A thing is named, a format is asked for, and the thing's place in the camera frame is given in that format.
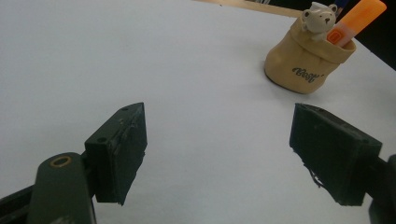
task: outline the bear figurine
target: bear figurine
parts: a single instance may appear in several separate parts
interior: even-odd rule
[[[303,31],[309,31],[315,41],[324,40],[326,34],[335,24],[335,12],[337,5],[318,9],[306,9],[303,11]]]

